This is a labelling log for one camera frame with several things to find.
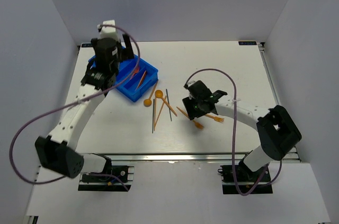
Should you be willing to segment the orange fork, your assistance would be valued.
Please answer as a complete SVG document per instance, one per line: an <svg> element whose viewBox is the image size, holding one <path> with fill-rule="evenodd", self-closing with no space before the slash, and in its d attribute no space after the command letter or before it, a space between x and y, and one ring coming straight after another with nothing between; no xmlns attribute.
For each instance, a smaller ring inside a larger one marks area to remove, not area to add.
<svg viewBox="0 0 339 224"><path fill-rule="evenodd" d="M186 116L191 122L193 122L196 128L198 128L198 129L200 129L200 130L203 130L203 129L204 129L204 126L203 126L202 124L200 124L199 122L195 121L194 119L191 120L191 119L189 118L188 114L187 114L185 111L183 111L182 109L180 109L178 106L177 106L176 108L177 108L184 116Z"/></svg>
<svg viewBox="0 0 339 224"><path fill-rule="evenodd" d="M218 116L213 116L213 115L210 115L210 114L206 114L205 117L211 118L214 121L219 122L219 123L223 123L224 120L225 120L224 118L221 118L221 117L218 117Z"/></svg>

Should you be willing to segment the red-orange plastic fork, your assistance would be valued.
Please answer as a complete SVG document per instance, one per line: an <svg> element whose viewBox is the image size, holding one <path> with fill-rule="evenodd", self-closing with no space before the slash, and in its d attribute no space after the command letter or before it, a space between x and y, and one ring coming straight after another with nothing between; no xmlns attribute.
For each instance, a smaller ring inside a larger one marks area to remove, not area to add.
<svg viewBox="0 0 339 224"><path fill-rule="evenodd" d="M138 67L133 71L133 73L132 73L132 75L131 75L131 79L132 79L137 73L139 73L139 71L140 71L140 67L138 66Z"/></svg>

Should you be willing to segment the red-orange chopstick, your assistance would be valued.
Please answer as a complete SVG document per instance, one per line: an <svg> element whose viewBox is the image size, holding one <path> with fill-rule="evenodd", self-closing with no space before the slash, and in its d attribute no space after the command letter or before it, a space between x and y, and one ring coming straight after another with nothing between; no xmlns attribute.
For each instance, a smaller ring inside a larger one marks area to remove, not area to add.
<svg viewBox="0 0 339 224"><path fill-rule="evenodd" d="M142 77L141 77L141 79L140 79L136 89L138 89L143 84L143 82L144 82L144 80L146 78L146 75L147 75L147 71L144 71L144 73L143 73L143 75L142 75Z"/></svg>

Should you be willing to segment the orange chopstick crossing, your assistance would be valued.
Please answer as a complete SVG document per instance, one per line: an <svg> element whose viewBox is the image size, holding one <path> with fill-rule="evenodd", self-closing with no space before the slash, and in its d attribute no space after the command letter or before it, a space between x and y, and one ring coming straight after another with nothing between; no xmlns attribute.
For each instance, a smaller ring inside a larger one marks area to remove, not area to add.
<svg viewBox="0 0 339 224"><path fill-rule="evenodd" d="M177 117L177 113L175 110L170 106L170 104L165 100L165 98L162 98L163 102L167 105L167 107L170 109L170 111Z"/></svg>

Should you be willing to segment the orange spoon large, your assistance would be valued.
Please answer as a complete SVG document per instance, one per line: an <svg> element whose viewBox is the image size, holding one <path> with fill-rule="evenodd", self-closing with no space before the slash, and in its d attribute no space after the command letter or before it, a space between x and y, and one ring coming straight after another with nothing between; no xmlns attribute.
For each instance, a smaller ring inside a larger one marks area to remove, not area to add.
<svg viewBox="0 0 339 224"><path fill-rule="evenodd" d="M162 92L161 90L158 89L158 90L155 91L155 97L156 97L157 99L162 100L162 98L164 98L164 94L163 94L163 92ZM163 106L164 106L164 103L162 103L161 106L160 106L160 110L159 110L159 112L158 112L158 114L157 114L157 117L156 117L156 119L155 119L154 128L155 128L156 125L157 125L157 122L158 122L158 120L159 120L159 117L160 117L160 114L161 114L161 112L162 112Z"/></svg>

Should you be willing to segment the orange spoon small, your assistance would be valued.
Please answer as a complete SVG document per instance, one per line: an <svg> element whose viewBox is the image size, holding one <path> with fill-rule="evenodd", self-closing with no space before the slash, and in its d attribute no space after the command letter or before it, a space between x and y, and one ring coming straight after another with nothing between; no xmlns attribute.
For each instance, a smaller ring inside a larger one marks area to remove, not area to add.
<svg viewBox="0 0 339 224"><path fill-rule="evenodd" d="M156 81L156 83L154 84L153 86L153 89L150 93L150 96L144 100L144 106L145 107L150 107L152 105L152 95L154 94L155 90L156 90L156 87L157 87L157 84L158 84L158 81Z"/></svg>

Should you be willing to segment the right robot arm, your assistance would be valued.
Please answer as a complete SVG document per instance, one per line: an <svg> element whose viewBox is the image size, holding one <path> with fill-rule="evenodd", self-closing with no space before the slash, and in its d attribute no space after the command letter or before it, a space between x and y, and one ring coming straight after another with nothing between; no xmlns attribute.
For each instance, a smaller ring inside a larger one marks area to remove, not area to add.
<svg viewBox="0 0 339 224"><path fill-rule="evenodd" d="M213 113L233 118L257 131L260 145L238 164L240 177L246 181L257 177L264 165L282 160L302 139L290 114L280 105L266 108L236 101L228 98L224 91L212 92L200 80L184 88L189 91L182 101L190 120Z"/></svg>

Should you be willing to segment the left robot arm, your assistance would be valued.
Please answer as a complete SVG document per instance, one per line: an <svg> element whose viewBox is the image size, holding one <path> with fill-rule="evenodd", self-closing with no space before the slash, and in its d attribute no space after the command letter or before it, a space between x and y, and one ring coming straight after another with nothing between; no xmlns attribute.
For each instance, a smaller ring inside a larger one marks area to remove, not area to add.
<svg viewBox="0 0 339 224"><path fill-rule="evenodd" d="M123 34L123 43L115 38L91 40L95 52L75 97L56 127L46 136L39 136L35 148L43 168L62 176L75 178L94 173L100 181L112 175L111 161L104 155L76 152L80 136L95 109L105 99L119 74L120 63L133 59L130 37Z"/></svg>

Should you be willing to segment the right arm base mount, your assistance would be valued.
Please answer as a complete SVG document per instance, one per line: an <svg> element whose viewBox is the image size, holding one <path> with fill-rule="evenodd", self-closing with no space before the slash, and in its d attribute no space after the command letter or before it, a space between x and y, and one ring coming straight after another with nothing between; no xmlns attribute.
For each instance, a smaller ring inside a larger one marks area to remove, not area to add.
<svg viewBox="0 0 339 224"><path fill-rule="evenodd" d="M247 175L244 171L238 168L238 165L236 165L235 168L239 188L243 193L248 192L252 188L254 183L258 180L258 178L264 171L264 167L262 167L258 171L254 172L252 175ZM223 194L238 194L234 183L232 166L222 165L218 168L218 173L219 175L221 175ZM271 175L268 169L266 169L261 181L259 182L258 186L253 190L252 194L272 194L272 185L266 185L266 183L269 183L270 181Z"/></svg>

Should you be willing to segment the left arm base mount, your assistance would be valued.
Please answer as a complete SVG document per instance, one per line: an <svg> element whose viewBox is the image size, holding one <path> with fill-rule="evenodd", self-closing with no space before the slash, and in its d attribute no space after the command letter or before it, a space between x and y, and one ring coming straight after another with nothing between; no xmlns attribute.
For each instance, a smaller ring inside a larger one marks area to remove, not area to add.
<svg viewBox="0 0 339 224"><path fill-rule="evenodd" d="M134 166L114 164L101 154L85 154L84 167L79 174L79 191L128 192L131 189Z"/></svg>

